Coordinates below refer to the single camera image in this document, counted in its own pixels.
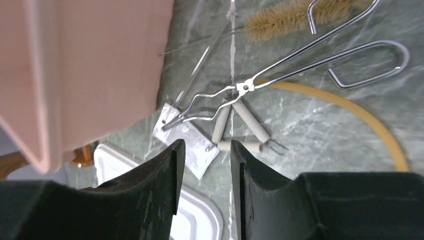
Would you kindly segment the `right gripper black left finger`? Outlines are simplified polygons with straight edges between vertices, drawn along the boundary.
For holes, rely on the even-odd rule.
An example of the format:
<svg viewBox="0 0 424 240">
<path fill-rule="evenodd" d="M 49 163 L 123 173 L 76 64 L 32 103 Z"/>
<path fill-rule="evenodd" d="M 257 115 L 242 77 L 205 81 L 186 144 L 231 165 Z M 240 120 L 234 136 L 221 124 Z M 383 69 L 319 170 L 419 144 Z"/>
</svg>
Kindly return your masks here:
<svg viewBox="0 0 424 240">
<path fill-rule="evenodd" d="M 182 139 L 98 187 L 51 180 L 0 183 L 3 240 L 167 240 L 185 169 Z"/>
</svg>

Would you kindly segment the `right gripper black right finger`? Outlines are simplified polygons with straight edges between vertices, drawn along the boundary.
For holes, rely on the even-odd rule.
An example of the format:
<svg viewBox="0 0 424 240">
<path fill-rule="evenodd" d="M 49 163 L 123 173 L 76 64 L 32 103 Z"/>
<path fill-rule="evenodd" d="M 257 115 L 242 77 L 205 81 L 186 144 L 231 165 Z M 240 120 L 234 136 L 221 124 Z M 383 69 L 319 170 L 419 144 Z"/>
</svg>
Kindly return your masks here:
<svg viewBox="0 0 424 240">
<path fill-rule="evenodd" d="M 230 147 L 240 240 L 421 240 L 424 178 L 413 172 L 305 172 L 296 179 Z"/>
</svg>

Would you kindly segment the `metal crucible tongs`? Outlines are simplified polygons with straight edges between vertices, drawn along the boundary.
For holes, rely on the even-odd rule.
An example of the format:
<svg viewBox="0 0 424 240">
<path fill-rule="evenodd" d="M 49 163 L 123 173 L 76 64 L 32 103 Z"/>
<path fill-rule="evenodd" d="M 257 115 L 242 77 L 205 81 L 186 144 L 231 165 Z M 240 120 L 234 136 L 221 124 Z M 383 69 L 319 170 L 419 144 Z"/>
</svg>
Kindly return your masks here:
<svg viewBox="0 0 424 240">
<path fill-rule="evenodd" d="M 326 54 L 324 57 L 318 57 L 316 54 L 310 54 L 310 50 L 322 46 L 328 41 L 328 39 L 333 36 L 345 31 L 352 25 L 360 22 L 362 19 L 366 18 L 371 12 L 377 8 L 379 2 L 377 0 L 371 0 L 370 6 L 368 6 L 364 11 L 355 11 L 351 14 L 351 18 L 347 21 L 334 21 L 325 25 L 316 25 L 313 19 L 312 9 L 315 3 L 318 0 L 311 0 L 312 3 L 308 7 L 308 22 L 310 29 L 307 29 L 310 33 L 308 37 L 308 43 L 300 47 L 299 49 L 280 57 L 273 63 L 270 63 L 264 66 L 262 69 L 258 70 L 250 77 L 241 76 L 238 79 L 231 79 L 223 88 L 217 90 L 213 93 L 202 93 L 198 92 L 193 95 L 189 105 L 183 111 L 181 111 L 177 116 L 167 122 L 162 129 L 164 131 L 170 130 L 180 124 L 191 122 L 191 121 L 212 121 L 216 119 L 225 107 L 230 106 L 238 102 L 246 94 L 253 92 L 255 90 L 264 88 L 271 84 L 286 80 L 295 75 L 304 73 L 311 69 L 317 68 L 319 66 L 327 66 L 328 72 L 336 85 L 341 89 L 352 89 L 357 87 L 362 87 L 368 84 L 371 84 L 379 79 L 389 78 L 406 68 L 410 61 L 410 52 L 405 45 L 402 43 L 391 40 L 391 39 L 381 39 L 370 41 L 334 55 Z M 383 72 L 379 75 L 369 77 L 367 79 L 358 80 L 354 83 L 344 83 L 336 75 L 334 70 L 331 67 L 331 63 L 349 57 L 351 55 L 372 49 L 372 48 L 382 48 L 387 47 L 394 51 L 397 56 L 398 63 L 397 65 Z M 218 95 L 226 93 L 227 96 L 224 102 L 217 107 L 215 112 L 211 115 L 201 115 L 193 114 L 191 111 L 194 105 L 202 98 L 214 98 Z"/>
</svg>

